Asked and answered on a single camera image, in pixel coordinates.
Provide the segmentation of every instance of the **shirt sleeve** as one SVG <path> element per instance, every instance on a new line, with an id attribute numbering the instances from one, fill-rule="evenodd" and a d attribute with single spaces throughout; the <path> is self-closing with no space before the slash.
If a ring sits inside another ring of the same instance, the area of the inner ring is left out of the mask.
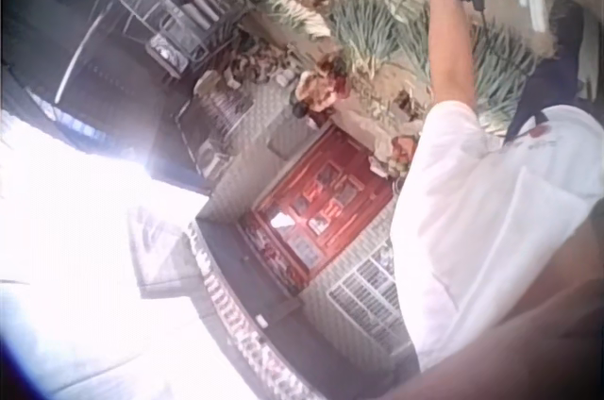
<path id="1" fill-rule="evenodd" d="M 421 176 L 421 183 L 426 184 L 464 179 L 468 169 L 474 169 L 489 153 L 490 146 L 471 108 L 457 101 L 439 103 L 426 118 L 408 180 L 413 183 Z"/>

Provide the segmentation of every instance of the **red door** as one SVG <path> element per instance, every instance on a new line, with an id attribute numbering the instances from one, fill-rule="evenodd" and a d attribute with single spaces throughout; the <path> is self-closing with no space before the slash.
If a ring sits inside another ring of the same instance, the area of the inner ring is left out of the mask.
<path id="1" fill-rule="evenodd" d="M 243 220 L 248 234 L 250 222 L 256 222 L 256 233 L 268 237 L 261 245 L 271 246 L 269 252 L 280 258 L 280 265 L 288 265 L 284 270 L 301 288 L 392 199 L 390 182 L 371 172 L 369 155 L 343 131 L 331 128 Z"/>

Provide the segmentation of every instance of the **window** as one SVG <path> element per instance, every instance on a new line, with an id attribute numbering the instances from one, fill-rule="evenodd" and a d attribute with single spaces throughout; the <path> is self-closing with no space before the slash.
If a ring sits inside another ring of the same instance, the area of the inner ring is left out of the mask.
<path id="1" fill-rule="evenodd" d="M 30 89 L 26 89 L 29 96 L 36 102 L 36 104 L 40 107 L 42 112 L 53 122 L 56 122 L 63 126 L 66 129 L 74 131 L 80 136 L 84 136 L 90 140 L 96 142 L 107 143 L 109 145 L 112 144 L 109 135 L 99 129 L 93 128 L 90 125 L 86 125 L 81 120 L 78 120 L 76 117 L 68 114 L 64 110 L 54 107 L 47 101 L 41 99 L 36 93 L 31 91 Z"/>
<path id="2" fill-rule="evenodd" d="M 390 239 L 334 285 L 327 297 L 348 321 L 390 355 L 411 346 L 396 295 Z"/>

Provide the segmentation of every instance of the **stone wall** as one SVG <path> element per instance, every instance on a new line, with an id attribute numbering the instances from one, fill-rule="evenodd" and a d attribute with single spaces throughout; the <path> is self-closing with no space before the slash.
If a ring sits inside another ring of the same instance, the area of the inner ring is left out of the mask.
<path id="1" fill-rule="evenodd" d="M 251 86 L 254 105 L 230 135 L 238 155 L 212 192 L 199 217 L 232 223 L 252 208 L 255 201 L 284 174 L 284 169 L 316 139 L 317 133 L 293 117 L 290 90 L 274 82 Z M 271 140 L 292 147 L 290 158 L 272 148 Z"/>
<path id="2" fill-rule="evenodd" d="M 352 325 L 327 298 L 327 292 L 390 235 L 396 199 L 300 294 L 304 314 L 343 355 L 364 370 L 393 369 L 395 361 Z"/>

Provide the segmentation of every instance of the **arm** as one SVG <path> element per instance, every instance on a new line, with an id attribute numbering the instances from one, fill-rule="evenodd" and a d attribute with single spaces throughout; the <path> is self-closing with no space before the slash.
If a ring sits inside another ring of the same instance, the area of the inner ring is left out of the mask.
<path id="1" fill-rule="evenodd" d="M 470 24 L 460 1 L 430 0 L 428 49 L 435 102 L 461 101 L 474 108 Z"/>

